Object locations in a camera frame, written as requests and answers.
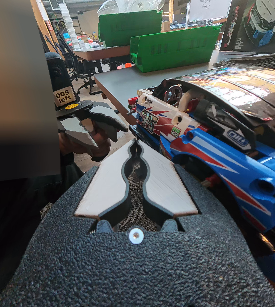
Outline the instruction booklet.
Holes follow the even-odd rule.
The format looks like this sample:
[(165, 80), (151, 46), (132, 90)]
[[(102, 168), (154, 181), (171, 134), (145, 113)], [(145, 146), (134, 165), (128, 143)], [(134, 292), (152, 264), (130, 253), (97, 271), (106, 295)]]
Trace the instruction booklet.
[(269, 54), (257, 54), (244, 56), (239, 58), (228, 58), (220, 60), (215, 63), (216, 67), (242, 67), (242, 66), (254, 66), (270, 68), (275, 70), (275, 53)]

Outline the clear plastic bag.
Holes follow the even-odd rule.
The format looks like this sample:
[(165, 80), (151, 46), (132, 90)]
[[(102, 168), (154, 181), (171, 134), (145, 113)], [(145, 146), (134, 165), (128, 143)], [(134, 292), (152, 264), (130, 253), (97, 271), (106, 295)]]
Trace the clear plastic bag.
[(98, 10), (98, 16), (115, 13), (131, 13), (156, 10), (164, 6), (164, 0), (107, 0)]

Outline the whiteboard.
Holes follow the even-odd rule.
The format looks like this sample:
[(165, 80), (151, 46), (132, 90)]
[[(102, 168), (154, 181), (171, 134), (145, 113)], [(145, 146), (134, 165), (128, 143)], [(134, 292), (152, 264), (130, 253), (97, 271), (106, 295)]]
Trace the whiteboard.
[(231, 0), (191, 0), (188, 20), (209, 20), (225, 18), (228, 15)]

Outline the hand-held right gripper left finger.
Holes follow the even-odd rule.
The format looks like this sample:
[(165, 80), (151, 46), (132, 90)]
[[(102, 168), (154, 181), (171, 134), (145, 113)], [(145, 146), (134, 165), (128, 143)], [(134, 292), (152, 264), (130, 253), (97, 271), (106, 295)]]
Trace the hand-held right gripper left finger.
[(136, 140), (133, 139), (100, 163), (75, 217), (107, 220), (114, 227), (128, 216), (131, 209), (128, 177), (133, 170), (135, 153)]

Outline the stack of white cups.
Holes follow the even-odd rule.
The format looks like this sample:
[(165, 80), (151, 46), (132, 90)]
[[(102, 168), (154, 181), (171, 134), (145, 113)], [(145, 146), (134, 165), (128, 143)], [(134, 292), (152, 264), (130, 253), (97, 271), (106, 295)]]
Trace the stack of white cups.
[(78, 49), (80, 49), (80, 46), (79, 46), (79, 43), (78, 43), (77, 34), (75, 32), (75, 29), (74, 29), (74, 26), (73, 26), (73, 21), (70, 17), (70, 13), (69, 13), (69, 10), (67, 8), (67, 5), (65, 3), (60, 3), (59, 8), (60, 8), (62, 17), (64, 19), (65, 26), (67, 28), (68, 34), (69, 34), (70, 39), (71, 39), (72, 48), (73, 48), (73, 50), (76, 50), (76, 49), (78, 50)]

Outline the black office chair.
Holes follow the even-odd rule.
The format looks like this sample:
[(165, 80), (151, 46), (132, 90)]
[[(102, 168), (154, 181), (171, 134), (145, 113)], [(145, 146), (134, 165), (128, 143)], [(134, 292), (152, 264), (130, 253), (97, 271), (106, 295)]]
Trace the black office chair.
[(95, 81), (91, 78), (95, 74), (95, 66), (92, 64), (88, 65), (84, 63), (84, 59), (74, 54), (74, 52), (70, 49), (70, 47), (62, 37), (62, 35), (59, 33), (59, 31), (57, 29), (55, 31), (57, 39), (59, 41), (59, 46), (62, 51), (62, 55), (65, 58), (66, 67), (73, 70), (73, 73), (70, 75), (70, 80), (72, 81), (73, 79), (75, 79), (77, 81), (78, 78), (80, 78), (84, 82), (84, 84), (76, 90), (76, 93), (80, 94), (80, 89), (87, 89), (88, 85), (90, 87), (90, 95), (101, 93), (101, 91), (92, 91), (94, 85), (96, 84)]

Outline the black toy car box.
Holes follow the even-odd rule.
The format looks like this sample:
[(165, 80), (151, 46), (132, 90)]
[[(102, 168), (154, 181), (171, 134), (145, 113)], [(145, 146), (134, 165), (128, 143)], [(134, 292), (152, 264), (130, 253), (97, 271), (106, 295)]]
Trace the black toy car box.
[(233, 0), (220, 51), (275, 53), (275, 0)]

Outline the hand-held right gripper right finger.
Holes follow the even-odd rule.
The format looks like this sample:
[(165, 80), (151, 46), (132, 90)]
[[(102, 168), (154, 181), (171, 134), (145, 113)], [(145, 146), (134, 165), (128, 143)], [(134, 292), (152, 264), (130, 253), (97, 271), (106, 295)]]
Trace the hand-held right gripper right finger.
[(143, 182), (143, 210), (145, 215), (162, 226), (168, 219), (197, 215), (197, 206), (179, 177), (174, 163), (137, 141)]

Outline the green plastic bin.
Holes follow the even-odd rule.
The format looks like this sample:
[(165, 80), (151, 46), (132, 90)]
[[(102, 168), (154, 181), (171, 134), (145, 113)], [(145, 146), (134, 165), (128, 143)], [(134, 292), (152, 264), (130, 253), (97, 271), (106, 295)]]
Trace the green plastic bin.
[(221, 25), (143, 36), (130, 40), (130, 57), (143, 73), (207, 63)]
[(99, 16), (98, 37), (104, 47), (130, 45), (131, 37), (160, 33), (163, 11), (103, 14)]

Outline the blue white brick race car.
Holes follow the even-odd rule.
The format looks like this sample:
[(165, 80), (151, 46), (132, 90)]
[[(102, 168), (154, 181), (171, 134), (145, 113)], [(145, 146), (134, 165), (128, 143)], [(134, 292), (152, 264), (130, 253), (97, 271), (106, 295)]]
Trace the blue white brick race car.
[(275, 283), (275, 70), (218, 67), (138, 90), (136, 136), (227, 208)]

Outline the brown desk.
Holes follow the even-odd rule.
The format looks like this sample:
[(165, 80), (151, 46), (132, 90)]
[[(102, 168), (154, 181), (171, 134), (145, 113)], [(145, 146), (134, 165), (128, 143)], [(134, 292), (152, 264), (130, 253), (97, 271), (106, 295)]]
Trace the brown desk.
[(130, 55), (130, 46), (97, 47), (74, 50), (73, 53), (87, 61), (115, 58)]

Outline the person's left hand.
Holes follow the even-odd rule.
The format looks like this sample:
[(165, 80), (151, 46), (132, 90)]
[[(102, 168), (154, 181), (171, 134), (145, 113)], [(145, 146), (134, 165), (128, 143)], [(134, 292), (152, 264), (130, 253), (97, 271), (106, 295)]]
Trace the person's left hand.
[[(92, 151), (93, 157), (102, 157), (109, 153), (111, 144), (110, 139), (103, 129), (101, 129), (95, 121), (92, 121), (94, 127), (93, 138), (98, 144), (98, 148)], [(64, 133), (59, 133), (59, 149), (62, 155), (70, 153), (75, 154), (86, 154), (88, 153), (87, 148), (71, 141)]]

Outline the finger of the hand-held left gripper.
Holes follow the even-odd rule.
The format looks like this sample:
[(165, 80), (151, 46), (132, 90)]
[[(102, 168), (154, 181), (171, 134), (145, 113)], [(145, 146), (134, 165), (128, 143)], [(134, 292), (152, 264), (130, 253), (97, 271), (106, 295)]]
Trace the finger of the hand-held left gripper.
[(70, 117), (59, 121), (59, 131), (73, 142), (86, 148), (97, 149), (98, 144), (94, 140), (95, 128), (90, 118), (80, 121), (77, 117)]
[(117, 142), (117, 131), (128, 132), (127, 125), (111, 108), (96, 105), (89, 109), (89, 115), (105, 131), (113, 142)]

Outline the grey desk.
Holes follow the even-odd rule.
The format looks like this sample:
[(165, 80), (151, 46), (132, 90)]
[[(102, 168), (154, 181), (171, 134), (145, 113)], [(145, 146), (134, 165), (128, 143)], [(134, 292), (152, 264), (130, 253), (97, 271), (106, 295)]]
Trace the grey desk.
[(236, 52), (214, 50), (210, 62), (167, 70), (142, 73), (135, 66), (103, 72), (95, 75), (94, 79), (101, 91), (116, 107), (129, 125), (136, 125), (136, 113), (127, 115), (128, 99), (137, 96), (137, 90), (158, 86), (164, 79), (189, 75), (195, 72), (213, 68), (213, 64), (227, 58), (252, 56), (256, 52)]

